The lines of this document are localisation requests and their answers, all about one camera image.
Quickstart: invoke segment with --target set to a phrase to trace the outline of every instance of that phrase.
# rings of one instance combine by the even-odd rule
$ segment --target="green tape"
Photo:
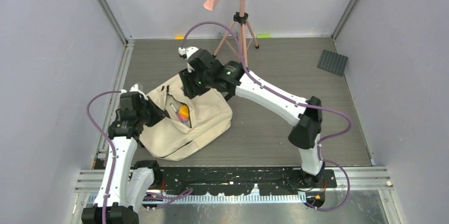
[[[267,39],[267,38],[271,38],[271,34],[258,34],[257,37],[259,39]]]

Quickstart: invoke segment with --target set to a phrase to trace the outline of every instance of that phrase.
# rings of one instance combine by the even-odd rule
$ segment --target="white wall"
[[[449,0],[360,0],[337,39],[407,223],[449,219]]]
[[[174,38],[194,24],[214,20],[229,25],[239,0],[221,0],[213,12],[205,0],[116,0],[135,39]],[[274,37],[330,36],[349,0],[247,0],[256,34]],[[193,37],[216,37],[218,26],[203,26]]]
[[[123,45],[97,0],[0,3],[0,222],[66,223]]]

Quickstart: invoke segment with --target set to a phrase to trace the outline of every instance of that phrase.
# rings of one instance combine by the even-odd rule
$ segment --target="tripod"
[[[234,21],[231,24],[231,26],[229,27],[229,29],[232,29],[234,27],[234,25],[236,24],[236,22],[240,24],[240,26],[239,26],[239,36],[240,36],[239,42],[240,42],[241,48],[243,49],[243,55],[245,57],[245,66],[248,67],[247,52],[249,49],[249,45],[254,40],[256,49],[258,49],[259,43],[257,43],[257,38],[254,35],[254,31],[253,31],[253,28],[251,27],[251,24],[249,23],[248,13],[245,12],[245,0],[240,0],[240,10],[239,10],[239,12],[235,13]],[[246,26],[248,26],[249,33],[251,34],[251,40],[249,41],[248,46],[246,44]],[[218,44],[215,52],[213,53],[214,56],[217,55],[218,51],[220,50],[220,48],[224,42],[226,42],[228,44],[228,46],[232,49],[232,51],[238,55],[238,52],[231,46],[229,41],[226,39],[228,37],[228,34],[229,34],[229,31],[226,31],[226,33],[223,36],[223,39],[221,39],[220,44]]]

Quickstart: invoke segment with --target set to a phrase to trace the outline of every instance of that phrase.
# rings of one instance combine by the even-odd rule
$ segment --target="bag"
[[[215,89],[189,99],[184,96],[183,84],[176,75],[147,94],[169,117],[153,127],[145,127],[140,141],[156,158],[182,160],[205,147],[231,126],[232,110]],[[187,105],[190,121],[182,123],[176,112]]]

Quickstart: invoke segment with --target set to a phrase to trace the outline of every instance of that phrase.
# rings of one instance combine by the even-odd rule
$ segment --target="wood grain floor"
[[[215,39],[189,40],[195,46],[213,52]],[[352,130],[323,144],[325,158],[342,165],[370,165],[360,124],[344,77],[317,68],[323,49],[336,51],[330,38],[260,39],[260,48],[249,48],[249,68],[258,76],[291,94],[316,96],[322,105],[347,113]],[[125,88],[140,83],[149,92],[185,68],[177,55],[179,40],[137,40],[132,53]],[[237,57],[226,46],[217,56],[222,63]],[[215,141],[179,162],[158,159],[161,166],[296,166],[301,164],[298,150],[287,136],[292,127],[271,111],[249,100],[233,97],[229,101],[234,114],[231,128]],[[346,128],[344,118],[324,112],[322,136]],[[134,161],[154,159],[139,148]]]

